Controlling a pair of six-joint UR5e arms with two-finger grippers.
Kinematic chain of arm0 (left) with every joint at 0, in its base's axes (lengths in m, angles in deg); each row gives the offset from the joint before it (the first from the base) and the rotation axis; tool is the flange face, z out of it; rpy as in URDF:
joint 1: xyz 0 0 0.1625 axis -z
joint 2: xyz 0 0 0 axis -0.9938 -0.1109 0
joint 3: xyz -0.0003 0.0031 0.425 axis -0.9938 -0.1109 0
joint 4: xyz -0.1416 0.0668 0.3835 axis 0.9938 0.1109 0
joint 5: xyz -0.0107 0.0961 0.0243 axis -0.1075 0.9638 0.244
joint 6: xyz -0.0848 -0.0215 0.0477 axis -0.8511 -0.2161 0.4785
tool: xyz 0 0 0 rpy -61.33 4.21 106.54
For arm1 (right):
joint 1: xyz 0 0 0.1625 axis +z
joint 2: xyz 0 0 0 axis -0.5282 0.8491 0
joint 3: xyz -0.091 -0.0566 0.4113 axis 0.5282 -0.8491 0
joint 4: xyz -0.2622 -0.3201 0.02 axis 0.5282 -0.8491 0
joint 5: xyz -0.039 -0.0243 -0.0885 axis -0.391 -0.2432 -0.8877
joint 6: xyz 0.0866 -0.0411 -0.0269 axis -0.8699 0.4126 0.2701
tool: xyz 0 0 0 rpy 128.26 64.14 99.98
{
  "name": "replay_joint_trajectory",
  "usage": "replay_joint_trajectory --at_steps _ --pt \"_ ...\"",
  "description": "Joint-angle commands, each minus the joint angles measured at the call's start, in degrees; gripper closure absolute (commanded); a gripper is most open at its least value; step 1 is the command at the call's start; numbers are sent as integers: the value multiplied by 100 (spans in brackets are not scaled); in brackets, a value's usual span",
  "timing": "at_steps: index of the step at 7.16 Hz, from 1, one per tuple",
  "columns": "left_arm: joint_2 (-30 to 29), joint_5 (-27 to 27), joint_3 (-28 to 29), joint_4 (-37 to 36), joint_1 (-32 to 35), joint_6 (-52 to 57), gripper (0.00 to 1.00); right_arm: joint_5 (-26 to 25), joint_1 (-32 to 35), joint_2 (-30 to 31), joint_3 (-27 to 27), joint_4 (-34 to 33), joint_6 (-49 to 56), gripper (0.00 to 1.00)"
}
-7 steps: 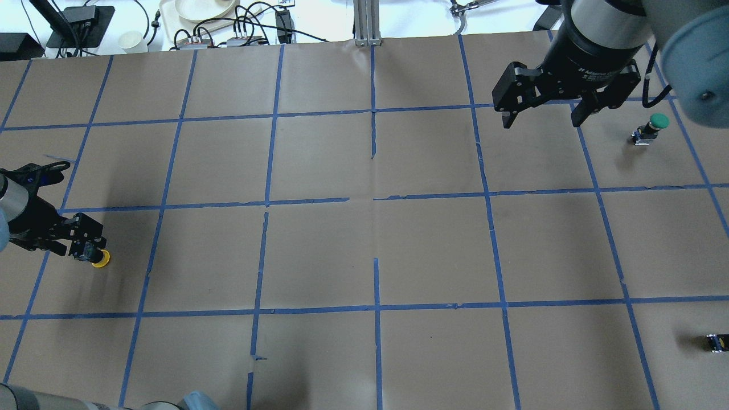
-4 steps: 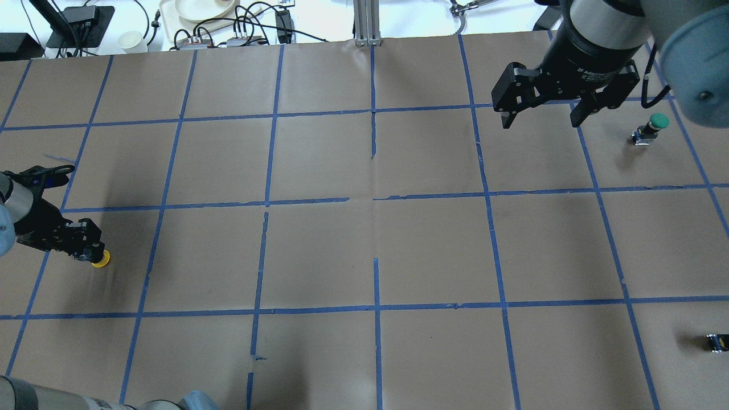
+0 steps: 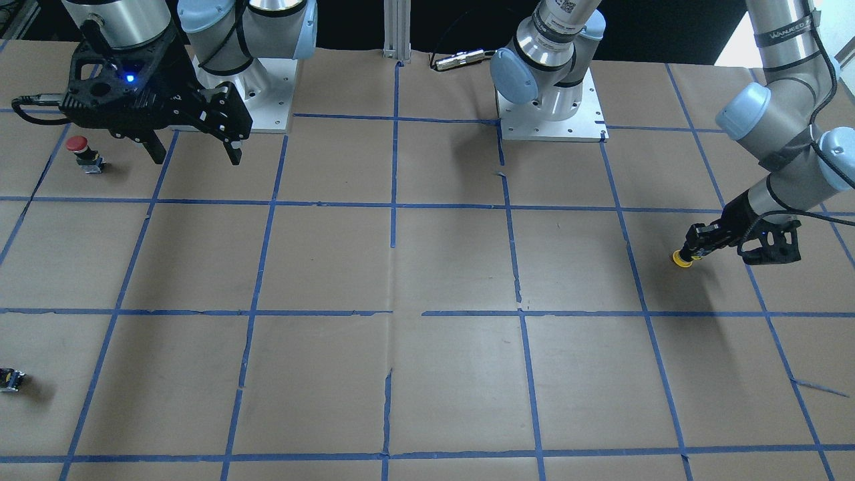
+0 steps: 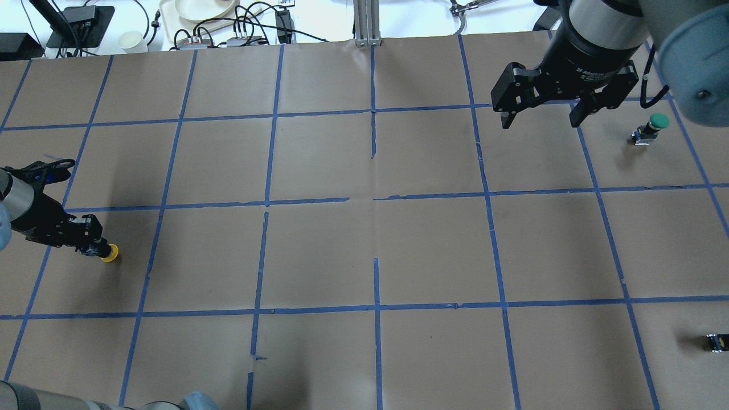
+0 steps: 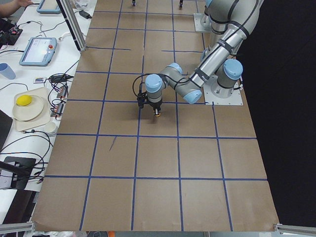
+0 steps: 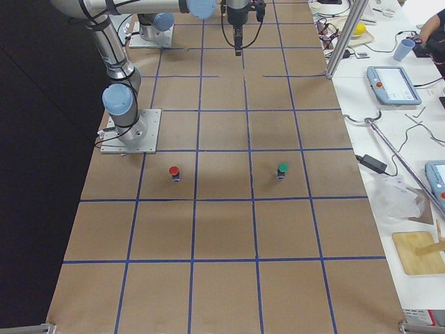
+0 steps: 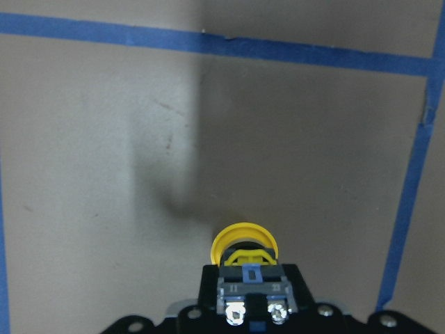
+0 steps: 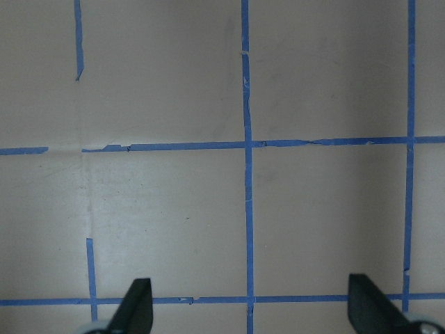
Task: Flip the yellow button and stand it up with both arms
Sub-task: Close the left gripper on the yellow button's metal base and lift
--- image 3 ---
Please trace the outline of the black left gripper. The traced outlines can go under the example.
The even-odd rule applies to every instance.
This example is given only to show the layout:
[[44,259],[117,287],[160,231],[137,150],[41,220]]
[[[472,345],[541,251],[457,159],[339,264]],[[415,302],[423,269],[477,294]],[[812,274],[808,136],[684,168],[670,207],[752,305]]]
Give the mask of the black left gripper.
[[750,205],[748,192],[742,192],[726,204],[721,217],[710,222],[693,223],[684,242],[686,257],[705,257],[724,247],[735,247],[758,218]]

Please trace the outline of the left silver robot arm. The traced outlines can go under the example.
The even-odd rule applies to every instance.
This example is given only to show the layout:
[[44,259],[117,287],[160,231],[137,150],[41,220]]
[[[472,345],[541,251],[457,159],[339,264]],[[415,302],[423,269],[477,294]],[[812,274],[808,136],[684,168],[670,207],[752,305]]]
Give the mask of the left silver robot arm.
[[[574,115],[581,82],[603,38],[596,1],[540,1],[490,61],[494,86],[511,104],[547,121]],[[715,117],[767,176],[726,204],[719,219],[688,228],[676,265],[735,247],[747,265],[800,260],[799,216],[853,189],[853,129],[824,132],[816,116],[836,94],[838,64],[818,33],[812,1],[748,1],[765,84],[748,84]]]

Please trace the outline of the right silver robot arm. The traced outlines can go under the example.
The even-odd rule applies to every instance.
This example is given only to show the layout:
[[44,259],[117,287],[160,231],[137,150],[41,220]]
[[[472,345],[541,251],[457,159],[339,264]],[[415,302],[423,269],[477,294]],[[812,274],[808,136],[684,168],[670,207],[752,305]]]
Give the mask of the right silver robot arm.
[[147,150],[166,128],[210,134],[232,164],[252,133],[287,128],[297,63],[317,45],[315,1],[65,1],[83,41],[59,109]]

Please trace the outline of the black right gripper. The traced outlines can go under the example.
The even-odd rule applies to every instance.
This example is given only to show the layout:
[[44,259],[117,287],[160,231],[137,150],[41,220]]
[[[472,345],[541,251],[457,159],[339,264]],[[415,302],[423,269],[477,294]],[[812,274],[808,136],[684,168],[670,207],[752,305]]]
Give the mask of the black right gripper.
[[157,165],[167,150],[154,130],[190,126],[224,142],[231,164],[240,164],[252,117],[234,84],[206,89],[196,79],[176,27],[128,49],[109,46],[100,27],[82,31],[59,106],[71,122],[125,136],[141,131],[137,143]]

